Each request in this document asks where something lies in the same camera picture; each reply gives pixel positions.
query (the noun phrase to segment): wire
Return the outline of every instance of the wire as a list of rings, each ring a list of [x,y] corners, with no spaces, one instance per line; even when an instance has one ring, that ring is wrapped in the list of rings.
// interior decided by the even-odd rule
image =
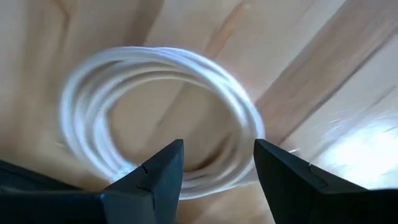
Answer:
[[[72,72],[60,100],[60,129],[69,148],[110,182],[137,165],[118,152],[107,113],[127,91],[146,82],[182,80],[206,88],[229,108],[235,128],[210,165],[184,172],[180,200],[202,197],[246,181],[254,171],[254,139],[262,119],[244,88],[222,67],[193,52],[170,47],[116,47],[95,54]]]

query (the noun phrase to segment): wooden table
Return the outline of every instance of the wooden table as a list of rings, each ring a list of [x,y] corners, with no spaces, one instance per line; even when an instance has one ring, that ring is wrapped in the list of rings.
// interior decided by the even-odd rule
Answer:
[[[397,9],[396,0],[0,1],[1,159],[103,188],[58,131],[69,72],[109,47],[173,46],[226,67],[257,102],[267,140],[359,185],[397,187]],[[132,161],[184,138],[191,170],[231,130],[214,95],[175,81],[140,86],[109,116]],[[182,201],[177,216],[273,222],[258,184]]]

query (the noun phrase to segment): wooden surface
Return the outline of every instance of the wooden surface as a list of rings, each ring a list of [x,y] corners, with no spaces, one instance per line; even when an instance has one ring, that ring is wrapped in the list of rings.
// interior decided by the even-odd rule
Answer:
[[[397,11],[396,0],[0,1],[0,158],[103,188],[58,131],[68,73],[109,47],[173,46],[226,67],[258,100],[268,140],[359,185],[398,187]],[[140,86],[109,117],[135,162],[184,138],[186,170],[231,129],[217,97],[175,81]],[[177,219],[273,223],[258,184],[180,202]]]

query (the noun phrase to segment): coiled cable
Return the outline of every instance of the coiled cable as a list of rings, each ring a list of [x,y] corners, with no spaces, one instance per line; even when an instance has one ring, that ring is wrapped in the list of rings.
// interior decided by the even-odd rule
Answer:
[[[206,88],[229,108],[236,128],[208,166],[184,172],[180,200],[202,197],[246,181],[254,170],[252,149],[264,138],[262,119],[244,88],[221,66],[193,52],[170,47],[116,47],[78,66],[60,100],[60,129],[74,155],[110,182],[137,165],[118,152],[107,113],[127,91],[146,82],[181,80]]]

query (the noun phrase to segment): black tool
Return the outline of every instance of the black tool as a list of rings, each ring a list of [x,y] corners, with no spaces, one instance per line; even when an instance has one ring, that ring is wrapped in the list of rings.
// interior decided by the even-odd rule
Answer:
[[[366,190],[263,139],[254,160],[276,224],[398,222],[398,190]],[[2,223],[173,223],[182,173],[182,140],[97,193],[0,162]]]
[[[366,190],[263,139],[254,161],[276,224],[398,223],[398,190]]]
[[[173,223],[182,172],[182,140],[96,193],[2,162],[2,223]]]

